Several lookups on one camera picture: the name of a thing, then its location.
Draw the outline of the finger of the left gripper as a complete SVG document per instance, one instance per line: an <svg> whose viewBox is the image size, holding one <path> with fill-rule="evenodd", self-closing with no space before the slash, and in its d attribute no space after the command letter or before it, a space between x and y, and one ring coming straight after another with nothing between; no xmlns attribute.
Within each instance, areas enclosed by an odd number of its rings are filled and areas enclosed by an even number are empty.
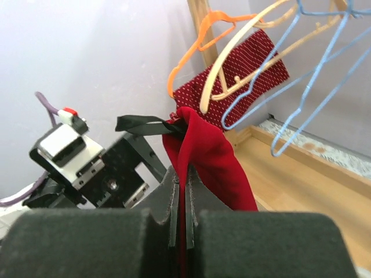
<svg viewBox="0 0 371 278"><path fill-rule="evenodd" d="M115 131L125 131L137 136L176 134L185 136L186 124L167 122L156 116L124 115L117 117Z"/></svg>

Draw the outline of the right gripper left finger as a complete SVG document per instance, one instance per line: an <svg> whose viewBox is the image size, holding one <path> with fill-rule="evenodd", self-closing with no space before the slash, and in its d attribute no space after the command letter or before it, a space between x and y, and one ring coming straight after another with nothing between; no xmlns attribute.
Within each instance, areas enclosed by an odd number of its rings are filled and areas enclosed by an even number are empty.
<svg viewBox="0 0 371 278"><path fill-rule="evenodd" d="M1 245L2 277L177 277L179 180L169 168L132 209L23 213Z"/></svg>

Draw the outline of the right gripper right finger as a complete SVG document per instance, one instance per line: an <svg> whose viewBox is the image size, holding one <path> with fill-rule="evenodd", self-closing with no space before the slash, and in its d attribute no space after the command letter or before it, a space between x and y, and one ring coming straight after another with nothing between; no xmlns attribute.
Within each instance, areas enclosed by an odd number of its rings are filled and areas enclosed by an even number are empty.
<svg viewBox="0 0 371 278"><path fill-rule="evenodd" d="M188 172L189 277L356 277L339 227L327 215L232 211Z"/></svg>

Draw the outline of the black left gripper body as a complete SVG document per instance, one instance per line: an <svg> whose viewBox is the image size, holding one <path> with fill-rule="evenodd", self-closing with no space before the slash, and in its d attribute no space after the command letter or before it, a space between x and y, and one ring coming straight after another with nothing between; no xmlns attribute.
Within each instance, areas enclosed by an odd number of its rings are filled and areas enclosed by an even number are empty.
<svg viewBox="0 0 371 278"><path fill-rule="evenodd" d="M146 183L136 171L143 164L160 182L166 167L143 136L124 133L98 158L88 173L81 194L96 208L130 208L145 192Z"/></svg>

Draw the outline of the red skirt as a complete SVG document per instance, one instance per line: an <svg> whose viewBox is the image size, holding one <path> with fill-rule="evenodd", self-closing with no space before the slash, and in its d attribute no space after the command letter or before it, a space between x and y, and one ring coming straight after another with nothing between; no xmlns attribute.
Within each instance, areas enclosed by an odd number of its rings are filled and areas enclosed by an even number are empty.
<svg viewBox="0 0 371 278"><path fill-rule="evenodd" d="M187 277L186 185L194 166L203 184L225 205L237 211L257 211L248 178L223 132L190 107L180 107L169 124L185 124L183 138L164 135L162 142L179 177L180 277Z"/></svg>

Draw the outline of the red polka dot garment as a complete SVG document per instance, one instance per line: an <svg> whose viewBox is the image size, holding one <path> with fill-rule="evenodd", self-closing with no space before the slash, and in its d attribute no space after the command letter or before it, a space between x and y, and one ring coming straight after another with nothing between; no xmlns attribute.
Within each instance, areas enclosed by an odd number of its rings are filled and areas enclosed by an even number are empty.
<svg viewBox="0 0 371 278"><path fill-rule="evenodd" d="M257 70L273 48L274 43L263 30L256 31L236 46L223 64L227 87L234 85L238 78L245 78ZM249 84L241 87L223 100L211 100L208 112L204 115L199 110L199 101L210 69L210 67L207 67L200 74L174 91L176 107L190 107L202 119L220 130L224 130L221 125L221 117L240 94L248 91ZM272 67L263 71L255 81L252 92L240 100L228 114L225 120L226 125L229 126L235 123L261 95L284 83L288 78L289 73L282 60L278 60Z"/></svg>

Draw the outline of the orange hanger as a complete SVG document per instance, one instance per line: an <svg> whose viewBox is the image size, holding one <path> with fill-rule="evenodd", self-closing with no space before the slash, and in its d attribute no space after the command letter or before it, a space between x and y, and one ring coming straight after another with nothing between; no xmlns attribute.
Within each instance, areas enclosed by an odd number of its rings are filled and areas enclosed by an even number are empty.
<svg viewBox="0 0 371 278"><path fill-rule="evenodd" d="M231 31L236 28L238 21L246 21L250 20L257 16L257 13L253 14L245 14L241 16L234 16L231 17L223 11L220 10L210 10L209 13L202 19L200 24L200 29L198 31L198 36L196 41L192 44L192 46L187 50L185 55L180 59L179 63L172 69L169 74L168 82L167 82L167 90L168 94L171 98L174 98L174 90L173 90L173 82L181 70L181 68L187 63L187 61L192 57L196 50L200 52L208 49L209 47L213 46L219 39L223 38L224 36L228 35ZM206 33L211 28L211 26L217 21L225 21L227 23L231 23L232 27L223 32L221 35L217 36L216 38L212 39L204 46L202 46L202 42L206 37Z"/></svg>

